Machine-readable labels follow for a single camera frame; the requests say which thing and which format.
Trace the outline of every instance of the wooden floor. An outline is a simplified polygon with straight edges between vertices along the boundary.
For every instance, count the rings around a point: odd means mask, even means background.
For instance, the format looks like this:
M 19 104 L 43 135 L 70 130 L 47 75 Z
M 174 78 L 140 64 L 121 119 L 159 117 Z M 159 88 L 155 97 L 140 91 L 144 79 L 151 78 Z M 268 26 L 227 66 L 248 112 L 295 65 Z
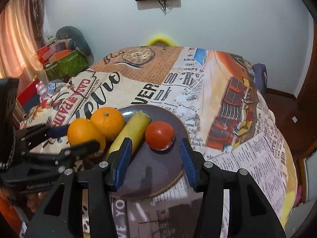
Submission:
M 317 108 L 315 112 L 313 105 L 299 110 L 293 99 L 276 94 L 267 94 L 266 102 L 290 147 L 293 160 L 298 160 L 317 139 Z

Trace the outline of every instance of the watch face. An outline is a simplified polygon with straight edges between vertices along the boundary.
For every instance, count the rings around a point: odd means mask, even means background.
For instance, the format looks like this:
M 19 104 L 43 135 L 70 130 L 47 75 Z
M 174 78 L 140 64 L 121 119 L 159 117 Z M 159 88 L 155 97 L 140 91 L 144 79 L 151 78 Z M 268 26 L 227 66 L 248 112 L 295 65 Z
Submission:
M 123 59 L 134 65 L 143 65 L 154 58 L 154 51 L 150 48 L 134 48 L 123 54 Z

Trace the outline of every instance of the green box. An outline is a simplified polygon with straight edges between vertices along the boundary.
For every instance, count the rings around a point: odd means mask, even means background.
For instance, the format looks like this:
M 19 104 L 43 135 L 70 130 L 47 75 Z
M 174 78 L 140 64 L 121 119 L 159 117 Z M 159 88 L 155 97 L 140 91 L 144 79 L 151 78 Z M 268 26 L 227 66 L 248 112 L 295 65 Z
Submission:
M 84 55 L 74 50 L 70 54 L 64 56 L 53 65 L 45 69 L 49 79 L 62 80 L 68 82 L 69 78 L 76 76 L 83 70 L 88 68 L 88 63 Z

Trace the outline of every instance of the metal screw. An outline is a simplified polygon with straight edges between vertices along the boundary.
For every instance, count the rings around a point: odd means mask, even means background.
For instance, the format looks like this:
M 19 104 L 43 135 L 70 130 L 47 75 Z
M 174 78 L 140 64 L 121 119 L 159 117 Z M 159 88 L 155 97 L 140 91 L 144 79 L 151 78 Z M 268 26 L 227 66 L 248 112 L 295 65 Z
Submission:
M 242 168 L 239 170 L 239 173 L 243 176 L 246 176 L 248 174 L 248 171 L 246 169 Z
M 214 166 L 214 164 L 210 161 L 206 161 L 205 163 L 203 163 L 203 165 L 207 168 L 212 168 Z
M 99 163 L 99 166 L 100 166 L 101 168 L 105 168 L 105 167 L 108 166 L 108 162 L 106 162 L 106 161 L 100 162 L 100 163 Z
M 65 166 L 60 166 L 60 167 L 58 168 L 58 172 L 61 174 L 61 173 L 63 173 L 63 172 L 65 171 L 65 169 L 66 169 Z
M 64 155 L 68 156 L 69 154 L 70 154 L 70 150 L 69 149 L 65 150 Z
M 66 169 L 65 172 L 64 172 L 64 174 L 66 174 L 67 176 L 71 175 L 72 173 L 73 173 L 73 170 L 70 169 L 70 168 Z

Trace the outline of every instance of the red tomato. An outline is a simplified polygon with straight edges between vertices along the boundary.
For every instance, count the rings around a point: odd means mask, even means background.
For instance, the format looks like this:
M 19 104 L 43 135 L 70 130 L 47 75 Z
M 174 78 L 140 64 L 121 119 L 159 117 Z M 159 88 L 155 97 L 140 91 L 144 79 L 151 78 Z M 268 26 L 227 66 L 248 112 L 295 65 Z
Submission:
M 161 151 L 168 149 L 174 141 L 175 130 L 166 122 L 156 121 L 149 124 L 145 140 L 150 148 Z

